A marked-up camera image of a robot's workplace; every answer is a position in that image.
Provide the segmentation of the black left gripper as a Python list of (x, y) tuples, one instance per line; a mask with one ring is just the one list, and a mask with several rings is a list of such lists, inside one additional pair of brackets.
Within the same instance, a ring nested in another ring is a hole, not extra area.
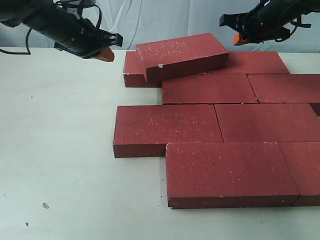
[(84, 9), (99, 8), (94, 0), (30, 0), (32, 9), (22, 23), (54, 41), (54, 47), (83, 59), (113, 62), (111, 46), (121, 47), (123, 37), (100, 29), (102, 11), (93, 24), (83, 17)]

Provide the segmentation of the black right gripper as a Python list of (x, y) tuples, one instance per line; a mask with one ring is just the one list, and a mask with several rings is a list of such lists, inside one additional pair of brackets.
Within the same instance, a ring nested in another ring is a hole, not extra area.
[(248, 12), (223, 14), (219, 26), (237, 32), (232, 40), (234, 46), (265, 41), (280, 43), (289, 39), (297, 28), (311, 28), (310, 23), (302, 23), (302, 16), (319, 11), (318, 0), (261, 0)]

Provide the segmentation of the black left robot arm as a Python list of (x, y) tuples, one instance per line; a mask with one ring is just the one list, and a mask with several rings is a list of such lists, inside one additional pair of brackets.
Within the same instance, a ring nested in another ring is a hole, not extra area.
[(123, 37), (83, 18), (83, 10), (96, 7), (94, 0), (2, 0), (1, 24), (15, 28), (21, 24), (54, 41), (54, 48), (83, 59), (113, 62), (111, 46), (121, 47)]

